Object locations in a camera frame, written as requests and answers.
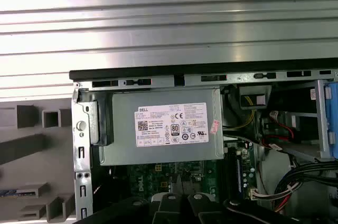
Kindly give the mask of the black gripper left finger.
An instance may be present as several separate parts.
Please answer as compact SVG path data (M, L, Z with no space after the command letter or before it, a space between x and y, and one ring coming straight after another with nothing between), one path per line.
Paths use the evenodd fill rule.
M158 193L151 201L130 197L101 209L76 223L190 223L191 210L184 194L182 176L177 176L181 193Z

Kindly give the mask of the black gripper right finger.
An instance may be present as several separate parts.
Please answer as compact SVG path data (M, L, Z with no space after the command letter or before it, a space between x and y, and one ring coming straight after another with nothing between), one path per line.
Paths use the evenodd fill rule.
M236 176L226 179L225 192L232 199L215 202L199 193L185 198L180 223L337 223L337 210L330 210L331 203L322 185L306 185L285 210L275 212L241 198L241 181Z

